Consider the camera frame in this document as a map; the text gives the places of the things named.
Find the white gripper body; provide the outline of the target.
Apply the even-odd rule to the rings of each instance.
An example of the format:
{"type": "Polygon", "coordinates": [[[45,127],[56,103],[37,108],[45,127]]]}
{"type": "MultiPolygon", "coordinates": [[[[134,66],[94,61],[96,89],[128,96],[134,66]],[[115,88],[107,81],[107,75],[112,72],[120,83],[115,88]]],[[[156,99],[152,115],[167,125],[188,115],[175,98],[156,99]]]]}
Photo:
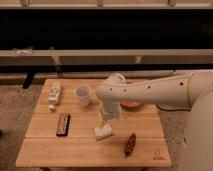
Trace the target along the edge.
{"type": "Polygon", "coordinates": [[[121,114],[121,106],[118,102],[115,103],[102,102],[100,104],[100,114],[101,118],[105,121],[119,118],[121,114]]]}

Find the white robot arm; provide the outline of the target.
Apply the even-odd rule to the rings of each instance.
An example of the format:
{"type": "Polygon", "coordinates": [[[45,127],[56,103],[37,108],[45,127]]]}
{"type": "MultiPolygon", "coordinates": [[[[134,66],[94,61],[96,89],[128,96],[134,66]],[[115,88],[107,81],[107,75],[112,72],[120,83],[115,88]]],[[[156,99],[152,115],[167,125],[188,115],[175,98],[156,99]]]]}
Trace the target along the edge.
{"type": "Polygon", "coordinates": [[[115,73],[97,86],[96,96],[107,119],[119,113],[121,101],[189,109],[177,171],[213,171],[213,72],[130,84],[115,73]]]}

